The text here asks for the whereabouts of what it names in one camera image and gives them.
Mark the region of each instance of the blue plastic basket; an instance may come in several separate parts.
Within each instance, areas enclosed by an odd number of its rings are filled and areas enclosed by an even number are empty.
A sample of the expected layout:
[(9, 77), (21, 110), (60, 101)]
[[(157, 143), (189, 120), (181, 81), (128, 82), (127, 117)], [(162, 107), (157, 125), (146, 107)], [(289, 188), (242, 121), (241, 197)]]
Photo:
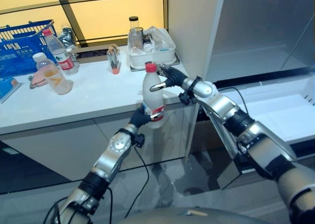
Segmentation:
[(0, 78), (36, 72), (32, 59), (35, 53), (43, 52), (56, 62), (42, 34), (44, 29), (50, 29), (56, 36), (53, 23), (53, 20), (30, 21), (26, 25), (0, 29)]

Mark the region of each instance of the cabinet door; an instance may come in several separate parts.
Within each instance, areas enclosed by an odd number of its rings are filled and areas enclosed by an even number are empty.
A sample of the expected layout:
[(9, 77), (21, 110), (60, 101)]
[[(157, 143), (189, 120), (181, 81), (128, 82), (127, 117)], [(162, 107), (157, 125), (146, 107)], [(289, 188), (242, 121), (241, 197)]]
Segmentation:
[[(119, 128), (123, 128), (130, 120), (133, 112), (95, 118), (95, 122), (109, 140)], [(185, 155), (186, 136), (188, 129), (183, 129), (184, 108), (180, 103), (165, 107), (164, 124), (157, 129), (147, 126), (140, 128), (139, 133), (145, 135), (145, 144), (138, 149), (146, 164), (169, 159), (180, 158)], [(126, 168), (141, 166), (142, 162), (134, 149), (124, 160)]]
[(5, 134), (0, 140), (72, 181), (87, 175), (108, 144), (93, 120)]

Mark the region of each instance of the white bottle cap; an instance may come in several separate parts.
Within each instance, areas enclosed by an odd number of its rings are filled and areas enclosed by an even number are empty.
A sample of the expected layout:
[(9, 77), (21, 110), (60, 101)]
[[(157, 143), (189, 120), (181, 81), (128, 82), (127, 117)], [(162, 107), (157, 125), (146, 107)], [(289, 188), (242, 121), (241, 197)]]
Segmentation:
[(33, 55), (33, 60), (35, 62), (41, 62), (42, 60), (45, 60), (47, 57), (44, 53), (36, 53)]

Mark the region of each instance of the white countertop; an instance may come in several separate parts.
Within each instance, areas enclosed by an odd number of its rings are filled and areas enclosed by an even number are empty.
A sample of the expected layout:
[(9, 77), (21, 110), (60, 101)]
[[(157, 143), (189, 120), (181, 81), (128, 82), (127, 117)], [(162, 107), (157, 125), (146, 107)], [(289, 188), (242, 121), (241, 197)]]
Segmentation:
[[(146, 72), (130, 71), (126, 46), (119, 50), (119, 74), (111, 73), (108, 61), (80, 64), (77, 74), (66, 76), (74, 83), (65, 95), (54, 93), (49, 85), (31, 90), (30, 74), (15, 77), (22, 85), (0, 105), (0, 134), (135, 110), (143, 99)], [(182, 64), (174, 67), (187, 74)], [(165, 89), (165, 103), (179, 102), (182, 91), (180, 87)]]

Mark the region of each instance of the bottle label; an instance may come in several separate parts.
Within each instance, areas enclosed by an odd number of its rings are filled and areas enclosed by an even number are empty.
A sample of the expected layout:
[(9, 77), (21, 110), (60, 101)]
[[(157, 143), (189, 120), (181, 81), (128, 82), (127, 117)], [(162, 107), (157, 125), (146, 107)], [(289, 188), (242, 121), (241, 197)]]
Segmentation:
[(74, 64), (67, 51), (64, 51), (60, 54), (56, 54), (54, 55), (54, 57), (63, 70), (69, 70), (74, 67)]
[[(156, 114), (158, 112), (163, 112), (164, 111), (164, 107), (165, 107), (165, 105), (163, 104), (159, 108), (151, 109), (151, 108), (148, 107), (148, 105), (145, 102), (142, 102), (142, 106), (143, 106), (143, 110), (144, 110), (145, 114), (148, 114), (148, 115), (154, 115), (154, 114)], [(152, 121), (156, 122), (156, 121), (161, 120), (162, 118), (163, 118), (163, 113), (161, 114), (161, 116), (153, 119)]]
[(67, 93), (71, 89), (71, 85), (62, 75), (61, 71), (58, 72), (46, 71), (44, 76), (48, 84), (54, 89), (54, 91), (60, 95)]

